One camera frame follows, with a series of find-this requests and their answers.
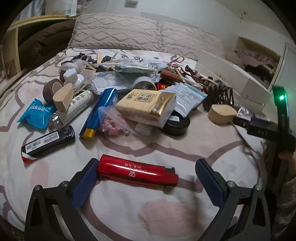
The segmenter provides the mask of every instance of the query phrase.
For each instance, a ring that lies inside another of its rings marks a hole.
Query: white bottle
[[[65,80],[64,86],[68,83],[72,83],[74,91],[78,90],[84,83],[83,75],[77,74],[77,71],[75,68],[66,70],[63,77]]]
[[[94,96],[90,91],[84,91],[80,95],[74,97],[67,111],[57,110],[49,118],[48,128],[52,131],[58,130],[66,126],[81,111],[88,107],[94,100]]]

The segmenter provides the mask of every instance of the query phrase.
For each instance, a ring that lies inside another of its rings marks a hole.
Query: bedsheet
[[[190,113],[191,124],[185,136],[170,137],[156,129],[149,137],[142,135],[111,137],[99,133],[94,141],[79,139],[78,133],[91,109],[88,107],[70,124],[76,142],[30,165],[21,159],[20,148],[46,133],[27,123],[16,121],[34,98],[43,101],[46,82],[59,76],[60,63],[80,52],[113,56],[118,50],[67,49],[31,71],[14,84],[1,99],[0,107],[0,215],[24,230],[28,203],[35,185],[54,187],[82,170],[91,158],[108,154],[143,163],[175,167],[179,182],[175,188],[148,188],[114,180],[97,181],[79,213],[98,240],[198,240],[216,215],[194,171],[195,161],[205,158],[225,180],[253,187],[265,183],[260,166],[260,140],[243,138],[244,130],[232,125],[217,126],[202,110]],[[132,56],[170,61],[172,54],[127,51]],[[196,62],[185,59],[183,66],[194,68]],[[60,219],[59,210],[55,209]],[[234,224],[241,207],[233,217]],[[65,224],[66,236],[72,240]]]

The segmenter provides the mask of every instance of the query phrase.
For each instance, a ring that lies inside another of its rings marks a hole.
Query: white box
[[[206,67],[202,66],[198,62],[196,63],[195,69],[199,73],[201,73],[207,77],[211,76],[214,81],[220,80],[222,83],[227,85],[227,83],[225,83],[225,81],[223,81],[221,78],[219,78],[217,75],[215,75],[213,72],[209,71]],[[264,105],[262,105],[262,104],[258,104],[252,100],[241,97],[235,90],[233,90],[233,98],[234,98],[235,102],[238,102],[241,106],[247,108],[250,112],[261,113],[264,108]]]
[[[260,105],[263,105],[270,99],[271,93],[240,67],[204,50],[200,53],[201,56],[198,59],[198,63],[220,77],[241,97]]]

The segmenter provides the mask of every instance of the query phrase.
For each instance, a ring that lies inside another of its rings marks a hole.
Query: pillow
[[[115,13],[84,14],[77,18],[68,48],[111,48],[159,51],[157,22]]]
[[[227,49],[224,49],[225,51],[225,59],[228,60],[229,62],[232,62],[236,64],[238,67],[241,67],[244,69],[244,64],[240,60],[240,58],[235,54],[233,51],[229,51]]]
[[[197,61],[203,49],[224,58],[223,41],[201,29],[160,22],[160,33],[160,52],[182,55]]]

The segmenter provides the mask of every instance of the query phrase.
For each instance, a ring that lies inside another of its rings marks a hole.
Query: blue packet
[[[29,124],[36,126],[37,128],[45,129],[49,118],[56,110],[57,108],[54,104],[43,105],[40,100],[34,99],[17,122],[26,120]]]

